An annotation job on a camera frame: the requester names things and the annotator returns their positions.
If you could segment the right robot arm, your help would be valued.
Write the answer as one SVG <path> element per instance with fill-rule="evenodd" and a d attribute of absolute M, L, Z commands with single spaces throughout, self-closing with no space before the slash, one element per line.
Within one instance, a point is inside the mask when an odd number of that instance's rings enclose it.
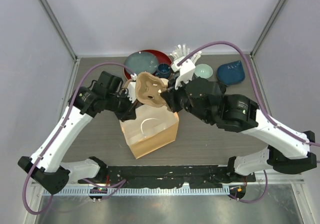
<path fill-rule="evenodd" d="M 313 132 L 296 132 L 300 141 L 291 137 L 274 119 L 268 120 L 256 102 L 244 95 L 224 94 L 217 82 L 196 78 L 178 88 L 170 84 L 160 96 L 172 112 L 184 109 L 206 124 L 250 135 L 268 145 L 259 152 L 229 158 L 225 174 L 230 181 L 268 169 L 293 175 L 317 167 L 317 157 L 308 144 Z"/>

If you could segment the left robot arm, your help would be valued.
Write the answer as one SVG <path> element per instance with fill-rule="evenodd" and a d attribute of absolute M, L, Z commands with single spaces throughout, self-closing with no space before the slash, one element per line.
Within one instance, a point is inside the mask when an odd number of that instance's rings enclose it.
<path fill-rule="evenodd" d="M 104 71 L 95 84 L 80 87 L 45 142 L 30 157 L 22 156 L 18 165 L 52 195 L 70 182 L 82 179 L 97 184 L 104 182 L 108 167 L 97 157 L 72 163 L 64 163 L 62 159 L 96 114 L 108 110 L 120 121 L 136 118 L 136 83 L 131 81 L 125 87 L 122 84 L 121 78 Z"/>

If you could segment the brown paper takeout bag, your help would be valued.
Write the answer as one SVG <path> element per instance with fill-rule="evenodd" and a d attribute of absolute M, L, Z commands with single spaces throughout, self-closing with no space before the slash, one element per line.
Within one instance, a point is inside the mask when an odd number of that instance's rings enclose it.
<path fill-rule="evenodd" d="M 136 110 L 136 119 L 120 122 L 126 144 L 139 159 L 176 140 L 179 116 L 165 106 L 156 108 L 142 105 Z"/>

